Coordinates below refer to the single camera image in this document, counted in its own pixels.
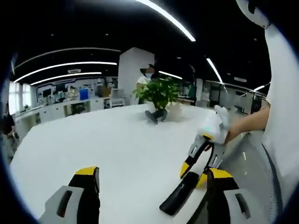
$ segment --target white sleeve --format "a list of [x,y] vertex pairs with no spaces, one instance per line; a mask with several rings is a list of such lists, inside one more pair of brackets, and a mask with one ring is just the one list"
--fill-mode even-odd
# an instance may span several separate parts
[[271,104],[272,102],[272,98],[273,98],[273,92],[274,92],[274,85],[273,85],[273,81],[271,79],[271,83],[270,83],[270,87],[269,87],[269,91],[268,91],[268,95],[267,95],[267,98],[266,100],[268,101],[269,104]]
[[144,76],[141,76],[138,80],[137,80],[137,83],[140,83],[140,84],[147,84],[147,81],[145,79]]

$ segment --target white shirt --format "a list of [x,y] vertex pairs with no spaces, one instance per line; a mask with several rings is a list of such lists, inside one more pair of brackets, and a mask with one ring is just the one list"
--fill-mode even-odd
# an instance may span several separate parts
[[138,80],[137,83],[140,84],[147,84],[150,82],[150,78],[146,78],[145,76],[141,76]]
[[285,206],[299,181],[299,63],[291,45],[274,25],[266,29],[265,38],[272,78],[263,145],[276,167]]

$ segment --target table surface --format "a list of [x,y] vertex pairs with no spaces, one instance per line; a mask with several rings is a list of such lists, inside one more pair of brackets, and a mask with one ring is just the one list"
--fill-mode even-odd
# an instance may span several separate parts
[[[12,178],[34,217],[81,168],[100,168],[100,223],[183,224],[205,189],[193,191],[175,217],[159,210],[180,183],[181,165],[203,117],[213,112],[181,105],[176,121],[157,125],[147,105],[101,110],[37,125],[25,136],[10,165]],[[210,152],[192,170],[201,173]]]

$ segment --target potted plant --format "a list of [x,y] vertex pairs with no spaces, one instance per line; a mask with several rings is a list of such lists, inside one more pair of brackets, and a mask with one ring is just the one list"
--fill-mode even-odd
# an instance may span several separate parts
[[136,98],[140,98],[144,102],[152,102],[155,111],[146,111],[145,114],[152,121],[156,122],[158,119],[165,120],[167,110],[165,109],[168,103],[175,102],[178,98],[178,83],[174,82],[172,78],[153,79],[148,84],[133,91]]

